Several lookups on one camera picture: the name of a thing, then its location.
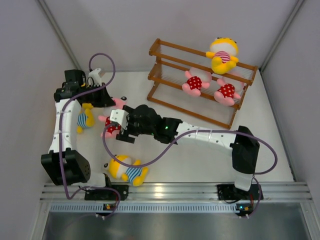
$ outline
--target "gray wall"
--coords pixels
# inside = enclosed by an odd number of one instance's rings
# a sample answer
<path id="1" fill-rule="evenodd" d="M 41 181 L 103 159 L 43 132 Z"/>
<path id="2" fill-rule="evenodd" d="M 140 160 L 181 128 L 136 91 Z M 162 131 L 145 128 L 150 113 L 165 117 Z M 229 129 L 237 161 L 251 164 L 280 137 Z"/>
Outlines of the gray wall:
<path id="1" fill-rule="evenodd" d="M 0 7 L 0 239 L 23 240 L 47 179 L 53 93 L 72 65 L 34 0 Z"/>
<path id="2" fill-rule="evenodd" d="M 234 38 L 241 62 L 260 65 L 294 0 L 46 0 L 81 67 L 106 52 L 118 70 L 149 70 L 156 38 L 208 51 Z M 94 66 L 109 68 L 103 57 Z"/>
<path id="3" fill-rule="evenodd" d="M 307 0 L 263 77 L 298 180 L 320 212 L 320 1 Z"/>

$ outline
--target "yellow stuffed animal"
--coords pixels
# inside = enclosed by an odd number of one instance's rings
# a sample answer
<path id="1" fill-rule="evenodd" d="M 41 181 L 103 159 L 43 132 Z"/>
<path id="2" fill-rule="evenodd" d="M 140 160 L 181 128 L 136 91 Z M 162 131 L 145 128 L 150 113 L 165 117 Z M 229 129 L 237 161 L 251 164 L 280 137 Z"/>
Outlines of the yellow stuffed animal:
<path id="1" fill-rule="evenodd" d="M 211 60 L 211 69 L 215 74 L 225 74 L 235 68 L 239 59 L 237 42 L 227 37 L 217 37 L 205 53 Z"/>
<path id="2" fill-rule="evenodd" d="M 84 111 L 81 111 L 78 116 L 78 126 L 76 132 L 81 134 L 84 129 L 91 128 L 95 125 L 95 118 L 91 112 L 91 109 L 94 108 L 91 103 L 83 103 L 82 108 Z"/>
<path id="3" fill-rule="evenodd" d="M 127 155 L 117 155 L 116 158 L 125 164 L 135 166 L 141 165 L 139 159 L 133 164 L 132 158 Z M 104 165 L 104 170 L 108 170 L 113 178 L 121 178 L 123 181 L 131 183 L 134 187 L 140 186 L 145 181 L 149 171 L 147 167 L 127 167 L 121 165 L 114 159 L 111 159 L 109 164 Z"/>

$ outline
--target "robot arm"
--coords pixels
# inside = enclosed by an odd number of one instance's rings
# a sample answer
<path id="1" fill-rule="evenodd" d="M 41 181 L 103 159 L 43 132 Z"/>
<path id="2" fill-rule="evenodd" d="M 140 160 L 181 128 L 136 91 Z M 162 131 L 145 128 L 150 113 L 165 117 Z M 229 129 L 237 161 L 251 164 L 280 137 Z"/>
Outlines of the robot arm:
<path id="1" fill-rule="evenodd" d="M 232 167 L 236 172 L 235 187 L 244 191 L 251 187 L 260 147 L 256 140 L 234 133 L 213 133 L 208 128 L 191 125 L 177 118 L 161 117 L 147 105 L 135 109 L 125 105 L 123 109 L 113 110 L 110 120 L 122 126 L 116 139 L 129 143 L 135 142 L 130 135 L 137 137 L 147 134 L 161 143 L 169 144 L 175 140 L 175 136 L 193 131 L 179 138 L 176 143 L 205 146 L 232 157 Z M 237 131 L 252 135 L 244 126 Z"/>
<path id="2" fill-rule="evenodd" d="M 103 73 L 97 68 L 89 73 L 92 82 L 86 82 L 85 73 L 81 70 L 67 70 L 64 72 L 65 82 L 54 93 L 56 119 L 53 139 L 48 154 L 41 156 L 41 164 L 55 185 L 62 185 L 62 174 L 59 163 L 59 148 L 61 144 L 63 168 L 67 185 L 88 183 L 91 186 L 108 186 L 110 182 L 103 173 L 92 172 L 90 163 L 77 151 L 77 122 L 83 103 L 92 104 L 96 108 L 105 108 L 116 105 L 109 96 L 107 89 L 84 94 L 73 100 L 62 109 L 73 96 L 101 87 Z M 59 130 L 59 121 L 62 114 L 62 132 Z"/>

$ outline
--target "white floor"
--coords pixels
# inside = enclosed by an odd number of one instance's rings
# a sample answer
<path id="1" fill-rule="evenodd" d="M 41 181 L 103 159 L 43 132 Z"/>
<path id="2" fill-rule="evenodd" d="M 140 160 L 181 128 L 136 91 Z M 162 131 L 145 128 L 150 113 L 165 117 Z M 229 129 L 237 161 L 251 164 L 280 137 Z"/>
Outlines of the white floor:
<path id="1" fill-rule="evenodd" d="M 110 74 L 105 76 L 105 82 L 107 82 Z M 107 90 L 115 98 L 126 96 L 128 98 L 127 105 L 130 107 L 135 108 L 138 105 L 147 104 L 162 117 L 179 118 L 197 126 L 222 129 L 208 122 L 147 101 L 147 94 L 153 85 L 153 81 L 149 81 L 147 76 L 148 72 L 119 72 L 115 75 Z M 190 97 L 188 105 L 195 104 L 195 102 L 194 98 Z M 102 113 L 102 110 L 95 108 L 93 113 L 98 116 Z M 256 74 L 253 85 L 247 91 L 242 108 L 237 112 L 231 129 L 236 130 L 239 125 L 248 127 L 255 136 L 268 142 L 278 155 L 276 168 L 268 174 L 257 176 L 257 179 L 262 182 L 293 181 L 259 72 Z M 91 168 L 94 171 L 101 171 L 103 164 L 110 160 L 100 137 L 103 128 L 104 123 L 96 120 L 94 127 L 85 129 L 84 133 L 77 138 L 78 151 L 91 162 Z M 135 140 L 135 144 L 115 139 L 107 139 L 107 144 L 114 154 L 129 155 L 141 159 L 142 163 L 151 161 L 166 147 L 165 144 L 159 143 L 151 136 L 146 135 L 139 136 Z M 256 172 L 268 169 L 273 162 L 272 153 L 261 144 Z M 149 166 L 146 182 L 231 182 L 235 179 L 233 171 L 231 158 L 220 152 L 193 145 L 174 145 L 160 160 Z"/>

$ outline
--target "wooden rack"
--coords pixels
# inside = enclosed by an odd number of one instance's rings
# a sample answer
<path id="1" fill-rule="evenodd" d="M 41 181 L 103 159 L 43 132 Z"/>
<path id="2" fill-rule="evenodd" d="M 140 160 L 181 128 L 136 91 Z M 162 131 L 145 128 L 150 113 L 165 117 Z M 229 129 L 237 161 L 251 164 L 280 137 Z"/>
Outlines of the wooden rack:
<path id="1" fill-rule="evenodd" d="M 163 53 L 164 47 L 168 49 L 167 54 Z M 193 54 L 193 56 L 197 56 L 198 59 L 199 59 L 199 56 L 202 58 L 202 60 L 205 60 L 203 58 L 206 58 L 206 53 L 203 51 L 198 51 L 198 50 L 188 48 L 185 46 L 173 44 L 173 43 L 170 43 L 167 41 L 162 41 L 159 38 L 156 39 L 149 50 L 149 55 L 156 56 L 156 60 L 155 60 L 155 64 L 154 64 L 152 70 L 150 71 L 150 73 L 148 75 L 148 79 L 153 80 L 154 85 L 153 85 L 151 91 L 149 92 L 149 94 L 147 95 L 147 100 L 154 102 L 154 103 L 161 104 L 161 105 L 169 107 L 171 109 L 183 112 L 185 114 L 191 115 L 191 116 L 199 118 L 201 120 L 216 124 L 216 125 L 221 126 L 223 128 L 230 129 L 233 124 L 233 121 L 235 119 L 237 110 L 239 110 L 242 106 L 242 103 L 244 101 L 248 87 L 251 86 L 252 83 L 254 82 L 254 78 L 255 78 L 256 71 L 257 71 L 258 67 L 239 62 L 237 64 L 236 68 L 238 69 L 238 71 L 240 73 L 241 72 L 244 73 L 244 74 L 241 74 L 242 77 L 232 75 L 229 73 L 226 73 L 223 75 L 224 77 L 234 79 L 239 82 L 243 82 L 244 88 L 243 88 L 242 93 L 240 94 L 241 99 L 236 100 L 235 104 L 233 106 L 225 106 L 225 108 L 233 108 L 233 113 L 232 113 L 231 117 L 229 118 L 229 121 L 228 122 L 221 122 L 219 120 L 213 119 L 212 117 L 204 116 L 204 115 L 196 113 L 194 111 L 190 111 L 188 109 L 176 106 L 174 104 L 171 104 L 171 103 L 168 103 L 168 102 L 165 102 L 163 100 L 160 100 L 160 99 L 153 97 L 160 84 L 172 87 L 177 90 L 182 90 L 182 84 L 187 81 L 187 79 L 174 80 L 174 77 L 164 76 L 163 75 L 163 66 L 166 66 L 166 68 L 169 67 L 169 68 L 173 68 L 173 69 L 181 70 L 181 71 L 187 71 L 187 70 L 189 70 L 190 67 L 194 67 L 194 68 L 198 68 L 198 69 L 213 73 L 211 68 L 203 66 L 201 64 L 194 63 L 192 58 L 194 59 L 196 57 L 193 57 L 192 55 L 191 55 L 191 57 L 189 57 L 189 59 L 191 58 L 191 60 L 184 60 L 184 59 L 180 59 L 180 58 L 177 58 L 177 57 L 171 55 L 172 52 L 176 53 L 178 55 L 179 51 L 182 51 L 182 55 L 184 55 L 184 56 L 186 56 L 186 53 L 190 53 L 190 54 Z M 211 60 L 209 58 L 206 58 L 205 61 L 208 62 L 208 65 L 211 63 L 210 62 Z M 213 81 L 217 81 L 217 79 L 218 78 L 216 76 L 212 76 Z M 216 102 L 216 100 L 214 98 L 213 91 L 208 91 L 205 89 L 201 90 L 200 97 L 214 101 L 214 104 L 220 104 L 220 103 Z"/>

